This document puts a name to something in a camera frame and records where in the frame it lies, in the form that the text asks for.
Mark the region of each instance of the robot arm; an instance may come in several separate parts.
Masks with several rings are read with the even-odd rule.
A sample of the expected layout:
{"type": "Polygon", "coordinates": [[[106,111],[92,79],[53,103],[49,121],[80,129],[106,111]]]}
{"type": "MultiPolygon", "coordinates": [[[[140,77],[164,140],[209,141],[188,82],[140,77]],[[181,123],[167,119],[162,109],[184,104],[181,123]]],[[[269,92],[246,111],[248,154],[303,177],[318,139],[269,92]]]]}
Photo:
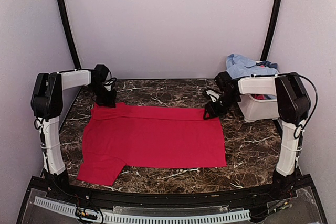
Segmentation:
{"type": "Polygon", "coordinates": [[[80,86],[89,86],[96,95],[96,103],[115,107],[116,91],[111,83],[105,83],[110,73],[105,65],[93,70],[72,70],[56,73],[40,73],[37,76],[31,107],[34,111],[35,127],[40,132],[44,169],[58,176],[66,171],[59,142],[59,116],[63,109],[62,92],[80,86]]]}
{"type": "Polygon", "coordinates": [[[297,73],[289,73],[233,80],[227,72],[222,72],[216,76],[215,81],[222,93],[204,91],[203,94],[211,98],[205,106],[204,119],[227,113],[235,101],[240,101],[242,94],[267,94],[277,97],[283,129],[280,157],[273,176],[274,186],[277,187],[275,197],[278,198],[281,191],[288,191],[288,187],[295,180],[295,168],[302,149],[301,130],[305,126],[311,106],[301,79],[297,73]]]}

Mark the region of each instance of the white wall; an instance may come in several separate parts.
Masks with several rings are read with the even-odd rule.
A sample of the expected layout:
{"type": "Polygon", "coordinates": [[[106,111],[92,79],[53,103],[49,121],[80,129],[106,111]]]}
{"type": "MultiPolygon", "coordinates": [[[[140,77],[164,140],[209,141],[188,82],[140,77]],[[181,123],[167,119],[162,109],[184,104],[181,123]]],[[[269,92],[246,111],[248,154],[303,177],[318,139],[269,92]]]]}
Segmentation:
{"type": "Polygon", "coordinates": [[[317,86],[319,104],[299,164],[312,175],[329,223],[336,223],[336,0],[282,0],[269,59],[317,86]]]}
{"type": "MultiPolygon", "coordinates": [[[[0,223],[15,223],[42,154],[30,98],[39,72],[72,69],[56,0],[0,0],[0,223]]],[[[76,90],[65,95],[65,111],[76,90]]]]}
{"type": "Polygon", "coordinates": [[[66,0],[84,67],[120,79],[213,78],[238,53],[259,59],[273,0],[66,0]]]}

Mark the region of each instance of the plastic bin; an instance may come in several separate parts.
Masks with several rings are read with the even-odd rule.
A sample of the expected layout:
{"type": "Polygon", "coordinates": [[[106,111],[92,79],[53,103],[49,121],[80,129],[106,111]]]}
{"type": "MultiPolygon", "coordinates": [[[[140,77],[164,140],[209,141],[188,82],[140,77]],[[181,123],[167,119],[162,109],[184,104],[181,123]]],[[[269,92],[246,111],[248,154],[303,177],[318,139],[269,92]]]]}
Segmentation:
{"type": "Polygon", "coordinates": [[[277,99],[257,100],[249,95],[241,95],[238,105],[246,122],[279,117],[277,99]]]}

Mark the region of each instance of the brown marble surface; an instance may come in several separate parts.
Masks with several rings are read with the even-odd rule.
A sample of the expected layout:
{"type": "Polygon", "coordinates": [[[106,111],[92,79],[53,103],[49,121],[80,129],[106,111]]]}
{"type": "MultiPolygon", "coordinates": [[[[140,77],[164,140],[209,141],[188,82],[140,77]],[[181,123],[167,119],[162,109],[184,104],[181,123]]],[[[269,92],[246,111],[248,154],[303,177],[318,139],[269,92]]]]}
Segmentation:
{"type": "MultiPolygon", "coordinates": [[[[194,107],[207,102],[204,88],[216,88],[213,80],[118,80],[117,102],[128,105],[194,107]]],[[[82,163],[81,139],[91,118],[94,102],[83,88],[60,132],[61,151],[73,185],[132,193],[204,193],[270,184],[281,138],[272,120],[244,121],[238,107],[221,117],[225,137],[225,168],[155,169],[125,167],[113,186],[76,180],[82,163]]]]}

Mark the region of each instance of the red cloth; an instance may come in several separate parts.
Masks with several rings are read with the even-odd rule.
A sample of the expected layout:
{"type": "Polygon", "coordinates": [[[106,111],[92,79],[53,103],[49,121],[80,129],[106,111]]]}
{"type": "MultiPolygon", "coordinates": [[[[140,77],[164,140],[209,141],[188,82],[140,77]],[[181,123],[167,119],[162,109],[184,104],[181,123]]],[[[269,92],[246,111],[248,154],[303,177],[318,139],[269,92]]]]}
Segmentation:
{"type": "Polygon", "coordinates": [[[219,118],[203,109],[95,105],[84,130],[77,179],[113,185],[125,165],[153,168],[225,167],[219,118]]]}

